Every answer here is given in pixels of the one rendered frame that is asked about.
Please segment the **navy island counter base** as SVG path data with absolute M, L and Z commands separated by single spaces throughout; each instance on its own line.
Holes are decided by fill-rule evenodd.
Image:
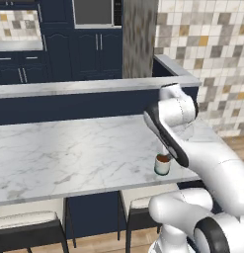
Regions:
M 0 206 L 66 197 L 75 235 L 114 232 L 121 189 L 155 185 L 157 141 L 143 109 L 163 82 L 196 97 L 200 82 L 156 63 L 150 80 L 117 80 L 110 91 L 0 99 Z

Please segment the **white cushioned black stool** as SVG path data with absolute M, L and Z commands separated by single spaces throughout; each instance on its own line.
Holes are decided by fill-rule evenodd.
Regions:
M 66 221 L 69 220 L 73 246 L 77 247 L 70 207 L 66 198 L 0 207 L 0 253 L 60 243 L 69 253 Z
M 161 224 L 149 215 L 150 198 L 159 194 L 177 191 L 176 183 L 118 191 L 118 221 L 125 218 L 125 253 L 130 253 L 131 233 L 134 230 L 156 227 Z

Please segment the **built-in microwave oven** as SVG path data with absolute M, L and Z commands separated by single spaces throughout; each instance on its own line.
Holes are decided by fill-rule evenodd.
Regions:
M 113 29 L 122 26 L 122 0 L 72 0 L 76 29 Z

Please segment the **cup of hot chocolate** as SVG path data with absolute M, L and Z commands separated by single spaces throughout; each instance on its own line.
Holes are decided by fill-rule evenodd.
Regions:
M 158 154 L 155 158 L 154 171 L 160 176 L 165 176 L 170 170 L 170 158 L 168 155 Z

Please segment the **navy kitchen cupboard run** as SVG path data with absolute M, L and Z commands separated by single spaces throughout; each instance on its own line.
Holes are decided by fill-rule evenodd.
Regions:
M 122 26 L 76 29 L 72 0 L 0 0 L 0 85 L 121 77 Z

